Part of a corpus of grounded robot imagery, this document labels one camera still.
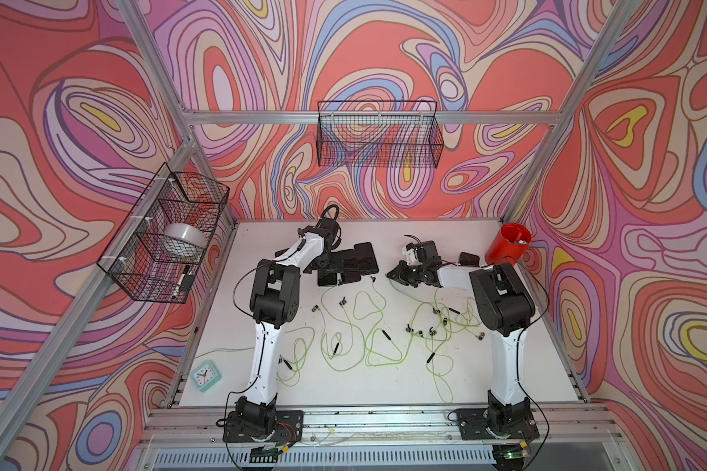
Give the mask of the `black smartphone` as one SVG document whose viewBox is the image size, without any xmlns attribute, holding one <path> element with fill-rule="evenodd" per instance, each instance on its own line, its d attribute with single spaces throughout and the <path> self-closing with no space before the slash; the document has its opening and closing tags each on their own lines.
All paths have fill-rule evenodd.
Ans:
<svg viewBox="0 0 707 471">
<path fill-rule="evenodd" d="M 379 273 L 372 243 L 356 243 L 338 253 L 345 275 L 371 276 Z"/>
<path fill-rule="evenodd" d="M 320 288 L 343 286 L 357 283 L 361 280 L 361 274 L 357 271 L 337 272 L 317 272 L 317 285 Z"/>
<path fill-rule="evenodd" d="M 458 263 L 461 266 L 479 267 L 481 264 L 481 257 L 479 255 L 463 251 L 460 253 Z"/>
</svg>

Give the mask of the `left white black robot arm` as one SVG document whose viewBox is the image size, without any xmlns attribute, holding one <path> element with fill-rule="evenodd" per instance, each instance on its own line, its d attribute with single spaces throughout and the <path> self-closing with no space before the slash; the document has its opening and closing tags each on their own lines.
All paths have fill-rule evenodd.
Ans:
<svg viewBox="0 0 707 471">
<path fill-rule="evenodd" d="M 299 231 L 299 238 L 273 259 L 262 259 L 253 270 L 249 316 L 255 321 L 255 354 L 247 388 L 237 394 L 230 424 L 252 438 L 265 440 L 276 428 L 279 347 L 300 308 L 300 280 L 316 272 L 320 282 L 337 284 L 333 255 L 342 241 L 340 208 L 328 205 L 317 222 Z"/>
</svg>

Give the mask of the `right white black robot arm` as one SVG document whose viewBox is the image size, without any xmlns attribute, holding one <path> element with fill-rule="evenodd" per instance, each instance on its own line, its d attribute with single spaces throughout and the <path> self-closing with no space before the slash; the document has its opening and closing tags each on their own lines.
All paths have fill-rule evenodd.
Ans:
<svg viewBox="0 0 707 471">
<path fill-rule="evenodd" d="M 539 437 L 531 410 L 532 400 L 524 388 L 522 353 L 526 331 L 536 306 L 513 264 L 499 261 L 483 265 L 467 252 L 457 263 L 444 260 L 434 241 L 414 239 L 403 249 L 403 259 L 387 274 L 403 286 L 469 290 L 482 325 L 489 331 L 492 351 L 492 383 L 487 408 L 471 419 L 471 409 L 458 411 L 463 431 L 475 423 L 489 436 L 532 441 Z"/>
</svg>

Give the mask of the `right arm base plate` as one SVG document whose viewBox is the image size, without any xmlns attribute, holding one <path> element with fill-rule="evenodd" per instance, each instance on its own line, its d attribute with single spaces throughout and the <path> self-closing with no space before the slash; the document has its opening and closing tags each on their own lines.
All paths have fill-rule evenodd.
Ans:
<svg viewBox="0 0 707 471">
<path fill-rule="evenodd" d="M 459 408 L 451 412 L 465 441 L 526 441 L 540 437 L 531 409 L 517 407 Z"/>
</svg>

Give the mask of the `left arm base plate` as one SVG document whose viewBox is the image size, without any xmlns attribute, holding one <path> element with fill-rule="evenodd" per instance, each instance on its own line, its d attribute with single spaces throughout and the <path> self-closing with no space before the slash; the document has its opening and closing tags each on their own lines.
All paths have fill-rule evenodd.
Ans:
<svg viewBox="0 0 707 471">
<path fill-rule="evenodd" d="M 294 445 L 302 439 L 304 412 L 300 409 L 271 410 L 259 418 L 231 411 L 215 425 L 223 431 L 226 444 Z"/>
</svg>

